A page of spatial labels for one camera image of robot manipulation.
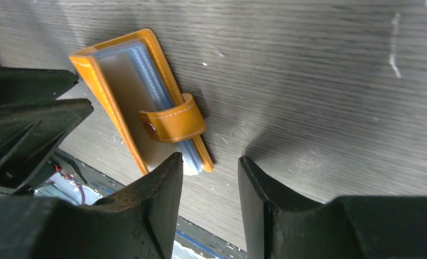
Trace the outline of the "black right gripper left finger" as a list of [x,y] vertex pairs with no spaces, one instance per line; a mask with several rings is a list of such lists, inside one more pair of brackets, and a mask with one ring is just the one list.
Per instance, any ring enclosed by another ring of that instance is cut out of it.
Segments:
[[92,205],[0,196],[0,258],[171,258],[182,154]]

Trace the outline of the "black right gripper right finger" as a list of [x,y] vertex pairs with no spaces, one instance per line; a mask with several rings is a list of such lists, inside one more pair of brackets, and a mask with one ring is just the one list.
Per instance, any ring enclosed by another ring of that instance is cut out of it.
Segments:
[[427,258],[427,196],[339,196],[323,204],[238,160],[249,258]]

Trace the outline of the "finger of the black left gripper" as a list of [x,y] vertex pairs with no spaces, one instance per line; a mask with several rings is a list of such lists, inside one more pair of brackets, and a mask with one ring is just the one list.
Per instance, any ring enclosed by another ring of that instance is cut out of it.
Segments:
[[0,105],[56,100],[78,81],[68,70],[0,67]]
[[93,110],[87,99],[0,105],[0,194],[27,194],[44,182],[49,158]]

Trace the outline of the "orange leather card holder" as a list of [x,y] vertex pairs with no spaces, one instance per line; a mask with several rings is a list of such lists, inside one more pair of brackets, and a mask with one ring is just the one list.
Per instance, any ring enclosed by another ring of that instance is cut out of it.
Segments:
[[190,93],[182,93],[156,34],[141,29],[70,55],[109,115],[141,174],[181,152],[186,175],[212,172],[202,139],[207,126]]

